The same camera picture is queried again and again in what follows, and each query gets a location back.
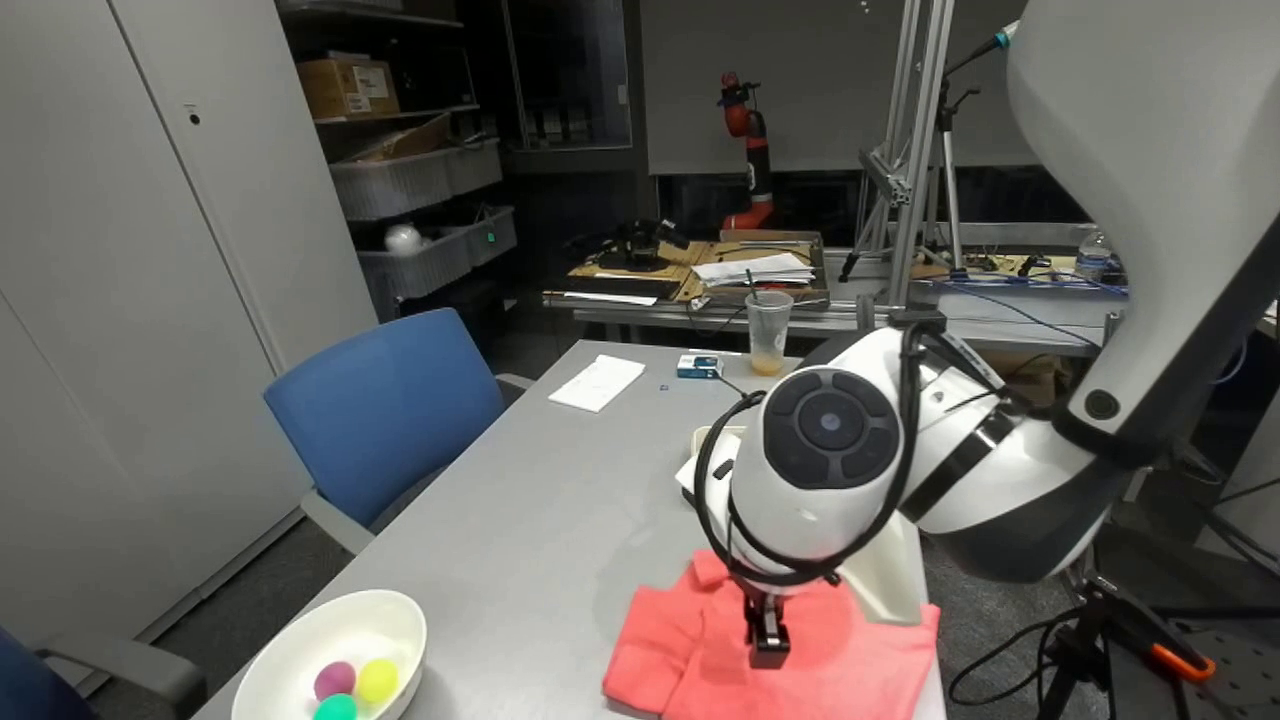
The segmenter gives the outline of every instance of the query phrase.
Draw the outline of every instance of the yellow ball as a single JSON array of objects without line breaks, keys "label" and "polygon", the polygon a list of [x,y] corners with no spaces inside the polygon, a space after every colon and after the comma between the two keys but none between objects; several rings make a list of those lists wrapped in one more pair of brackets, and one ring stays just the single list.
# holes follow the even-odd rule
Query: yellow ball
[{"label": "yellow ball", "polygon": [[382,708],[398,690],[398,663],[393,661],[367,661],[354,678],[354,700],[365,708]]}]

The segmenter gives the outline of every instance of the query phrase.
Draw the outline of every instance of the floor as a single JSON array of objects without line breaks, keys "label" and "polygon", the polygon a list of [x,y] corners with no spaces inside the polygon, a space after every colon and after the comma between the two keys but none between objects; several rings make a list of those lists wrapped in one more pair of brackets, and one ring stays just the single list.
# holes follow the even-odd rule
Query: floor
[{"label": "floor", "polygon": [[[513,296],[508,315],[478,331],[478,344],[501,373],[539,375],[566,344],[577,326],[563,313],[542,313],[536,291]],[[941,631],[941,669],[945,678],[960,671],[967,661],[1019,631],[1025,626],[1049,620],[1071,604],[1071,594],[1059,581],[1049,585],[982,585],[962,576],[945,553],[928,550],[928,588],[945,609]],[[348,555],[319,538],[312,523],[295,523],[275,550],[268,550],[251,568],[222,585],[208,604],[181,620],[159,648],[170,648],[197,661],[212,690],[237,678],[257,648],[273,641],[302,604],[317,597],[329,576],[335,576]],[[962,690],[967,697],[987,697],[1019,680],[1035,663],[1035,648],[1016,646],[1006,655],[996,655]],[[105,690],[97,697],[105,720],[159,720],[163,711],[130,690]],[[955,720],[1025,720],[1035,717],[1032,690],[1016,692],[1002,704],[987,708],[951,708]],[[1108,717],[1100,692],[1080,690],[1064,711],[1068,720]]]}]

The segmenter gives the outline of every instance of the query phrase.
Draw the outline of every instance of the blue chair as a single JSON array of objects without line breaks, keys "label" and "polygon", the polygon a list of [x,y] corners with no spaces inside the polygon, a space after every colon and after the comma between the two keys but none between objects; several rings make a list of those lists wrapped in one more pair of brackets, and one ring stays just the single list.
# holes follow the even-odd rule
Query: blue chair
[{"label": "blue chair", "polygon": [[72,661],[90,671],[129,680],[168,704],[170,717],[193,717],[208,690],[197,663],[134,641],[63,635],[43,648],[25,648],[0,631],[0,717],[4,720],[97,720],[87,700],[57,678],[43,655]]},{"label": "blue chair", "polygon": [[348,553],[501,412],[501,384],[450,307],[367,329],[284,373],[268,407],[312,478],[302,514]]}]

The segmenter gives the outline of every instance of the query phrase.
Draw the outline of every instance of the white bowl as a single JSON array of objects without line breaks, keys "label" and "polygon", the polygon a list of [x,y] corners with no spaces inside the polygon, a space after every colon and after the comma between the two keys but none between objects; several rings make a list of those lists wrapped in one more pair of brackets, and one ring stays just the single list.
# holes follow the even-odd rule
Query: white bowl
[{"label": "white bowl", "polygon": [[428,618],[411,597],[386,588],[335,597],[257,654],[237,690],[230,720],[312,720],[319,704],[317,678],[335,661],[354,671],[367,661],[398,663],[396,697],[377,711],[361,711],[361,720],[396,720],[420,685],[424,654]]}]

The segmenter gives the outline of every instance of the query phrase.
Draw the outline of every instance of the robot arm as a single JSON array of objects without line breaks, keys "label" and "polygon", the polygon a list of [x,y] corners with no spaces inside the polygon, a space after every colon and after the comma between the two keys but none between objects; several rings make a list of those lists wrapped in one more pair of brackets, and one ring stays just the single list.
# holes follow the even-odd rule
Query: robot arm
[{"label": "robot arm", "polygon": [[1013,114],[1120,253],[1127,315],[1056,422],[1006,418],[962,344],[914,329],[793,373],[743,407],[728,521],[701,508],[740,581],[831,576],[896,508],[996,581],[1050,576],[1086,543],[1275,296],[1275,27],[1275,0],[1027,5]]}]

